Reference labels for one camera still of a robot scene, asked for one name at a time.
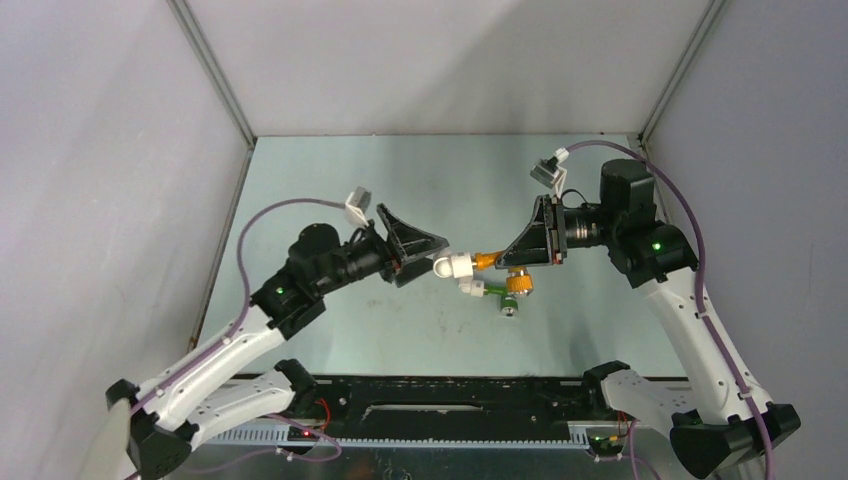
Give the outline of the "green water faucet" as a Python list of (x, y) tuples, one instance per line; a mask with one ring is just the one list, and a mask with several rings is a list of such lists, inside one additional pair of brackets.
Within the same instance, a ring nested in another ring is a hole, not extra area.
[(497, 298), (498, 311), (502, 317), (513, 318), (518, 314), (519, 308), (517, 297), (512, 295), (505, 285), (485, 283), (484, 294)]

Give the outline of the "orange water faucet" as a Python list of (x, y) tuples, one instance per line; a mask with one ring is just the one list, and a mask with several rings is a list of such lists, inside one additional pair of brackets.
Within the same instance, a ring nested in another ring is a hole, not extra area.
[(499, 295), (529, 296), (533, 293), (535, 286), (532, 275), (526, 266), (507, 265), (501, 261), (502, 251), (483, 253), (478, 252), (471, 255), (472, 268), (474, 271), (497, 269), (506, 271), (503, 287), (485, 287), (484, 291), (497, 292)]

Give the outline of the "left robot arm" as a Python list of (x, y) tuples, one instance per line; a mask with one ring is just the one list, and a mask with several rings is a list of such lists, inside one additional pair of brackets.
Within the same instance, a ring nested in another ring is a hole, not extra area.
[(371, 275), (402, 287), (431, 271), (449, 245), (411, 226), (384, 204), (376, 208), (386, 230), (371, 220), (341, 241), (326, 223), (305, 227), (282, 268), (257, 290), (244, 289), (238, 316), (214, 337), (141, 384), (121, 379), (105, 392), (109, 408), (129, 407), (122, 447), (136, 479), (161, 479), (177, 470), (219, 433), (258, 417), (287, 411), (304, 416), (316, 403), (314, 378), (296, 360), (282, 360), (254, 386), (219, 394), (243, 367), (290, 340), (326, 310), (326, 295)]

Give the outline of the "white pipe elbow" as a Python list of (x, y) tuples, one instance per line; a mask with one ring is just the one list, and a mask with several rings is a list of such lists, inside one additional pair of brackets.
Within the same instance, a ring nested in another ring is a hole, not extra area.
[(439, 278), (472, 277), (474, 269), (475, 260), (469, 252), (448, 254), (433, 261), (433, 272)]
[(483, 297), (486, 294), (485, 282), (473, 276), (459, 278), (458, 287), (462, 293), (472, 297)]

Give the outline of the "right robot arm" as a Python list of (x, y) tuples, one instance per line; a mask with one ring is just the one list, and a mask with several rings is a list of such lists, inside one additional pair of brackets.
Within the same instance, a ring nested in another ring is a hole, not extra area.
[(528, 293), (530, 268), (558, 265), (575, 249), (606, 248), (658, 318), (690, 384), (682, 397), (611, 361), (584, 373), (588, 414), (620, 411), (663, 434), (699, 479), (765, 457), (800, 427), (795, 408), (775, 403), (742, 361), (698, 280), (698, 257), (677, 227), (657, 217), (655, 181), (644, 164), (605, 162), (599, 201), (577, 207), (563, 202), (560, 158), (540, 161), (532, 176), (548, 193), (537, 197), (531, 221), (494, 261), (507, 272), (508, 289)]

